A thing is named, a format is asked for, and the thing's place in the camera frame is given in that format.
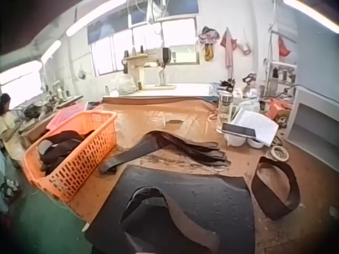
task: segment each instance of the smartphone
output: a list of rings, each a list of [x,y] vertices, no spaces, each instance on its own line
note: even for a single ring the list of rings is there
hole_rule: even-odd
[[[247,127],[241,127],[238,125],[223,123],[221,127],[222,133],[232,134],[235,136],[255,139],[255,130]]]

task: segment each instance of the woman in white shirt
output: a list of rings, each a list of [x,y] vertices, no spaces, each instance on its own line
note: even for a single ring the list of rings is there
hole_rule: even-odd
[[[10,157],[22,167],[25,150],[17,132],[21,123],[11,113],[10,102],[11,98],[8,94],[0,96],[0,138]]]

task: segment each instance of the fluorescent light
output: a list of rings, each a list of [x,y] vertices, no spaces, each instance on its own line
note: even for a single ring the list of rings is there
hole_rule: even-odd
[[[327,27],[333,32],[339,33],[339,25],[335,24],[333,21],[329,20],[324,15],[320,14],[319,12],[307,6],[306,4],[303,4],[298,0],[284,0],[284,3],[299,10],[300,12],[303,12],[304,14],[316,20],[321,25]]]
[[[32,72],[39,71],[42,67],[42,63],[39,61],[31,61],[24,63],[23,65],[16,66],[12,69],[0,73],[0,84],[4,85],[12,80],[30,74]]]
[[[88,25],[90,22],[95,20],[97,17],[100,17],[106,12],[109,12],[110,10],[118,7],[119,5],[126,3],[126,1],[127,0],[110,0],[100,5],[99,7],[95,8],[91,12],[87,13],[85,16],[83,16],[81,19],[75,22],[69,29],[67,29],[66,31],[67,36],[71,37],[73,34],[75,34],[77,31],[79,31],[84,26]]]
[[[46,52],[42,55],[41,61],[43,64],[47,62],[47,60],[54,54],[55,51],[57,51],[58,48],[61,46],[61,41],[57,40],[55,41],[49,48],[46,50]]]

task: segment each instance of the leather belt strap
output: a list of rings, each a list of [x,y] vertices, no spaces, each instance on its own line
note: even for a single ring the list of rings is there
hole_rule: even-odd
[[[262,168],[279,168],[285,173],[290,184],[290,192],[285,202],[281,201],[259,177],[258,170]],[[276,221],[294,211],[300,203],[300,190],[296,176],[290,165],[274,161],[266,157],[259,159],[251,184],[252,192],[263,213],[272,221]]]
[[[131,196],[129,202],[126,205],[126,209],[122,214],[120,224],[124,231],[128,230],[128,226],[124,225],[124,220],[130,216],[142,203],[143,200],[160,197],[164,200],[169,215],[171,216],[172,221],[174,222],[176,228],[188,239],[193,242],[196,242],[206,248],[208,248],[212,253],[216,253],[219,248],[219,237],[216,233],[203,229],[192,220],[190,220],[187,215],[181,210],[179,205],[168,195],[162,192],[156,187],[142,187],[137,189]],[[125,233],[130,244],[135,248],[138,244],[134,241],[133,236]]]
[[[145,134],[141,140],[128,151],[107,159],[99,166],[99,171],[103,174],[109,171],[115,172],[117,166],[167,147],[170,144],[175,145],[200,164],[206,166],[230,165],[226,154],[219,150],[218,143],[216,142],[193,142],[164,131],[151,131]]]

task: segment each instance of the industrial sewing machine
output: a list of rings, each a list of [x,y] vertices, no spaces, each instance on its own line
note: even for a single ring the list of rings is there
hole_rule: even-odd
[[[169,48],[156,48],[147,50],[135,56],[123,59],[123,64],[127,65],[127,72],[133,77],[135,84],[141,83],[142,90],[172,90],[174,85],[166,84],[165,68],[171,61],[171,50]],[[160,67],[159,83],[157,85],[145,85],[144,67]]]

